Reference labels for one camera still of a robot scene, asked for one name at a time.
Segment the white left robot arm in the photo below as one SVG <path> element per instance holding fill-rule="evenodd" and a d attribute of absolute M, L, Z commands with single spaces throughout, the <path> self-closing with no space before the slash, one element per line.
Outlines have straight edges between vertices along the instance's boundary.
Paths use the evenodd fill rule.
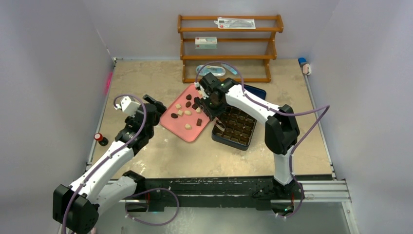
<path fill-rule="evenodd" d="M 125 127 L 118 132 L 104 155 L 70 185 L 58 185 L 53 192 L 52 218 L 61 224 L 60 232 L 89 233 L 98 218 L 124 197 L 140 199 L 145 186 L 134 172 L 127 172 L 114 185 L 107 185 L 114 174 L 137 155 L 154 136 L 166 106 L 149 95 L 118 95 L 116 110 L 127 115 Z"/>

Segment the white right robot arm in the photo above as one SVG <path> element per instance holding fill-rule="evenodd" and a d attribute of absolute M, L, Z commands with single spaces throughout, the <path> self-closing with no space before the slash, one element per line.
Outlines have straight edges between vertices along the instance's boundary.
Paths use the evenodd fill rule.
<path fill-rule="evenodd" d="M 210 121 L 218 121 L 227 107 L 235 107 L 253 117 L 265 127 L 264 141 L 273 153 L 275 162 L 274 194 L 286 198 L 293 191 L 292 149 L 298 142 L 300 130 L 293 109 L 269 103 L 250 93 L 242 83 L 232 78 L 219 80 L 208 73 L 194 82 L 195 89 L 202 94 L 195 103 Z"/>

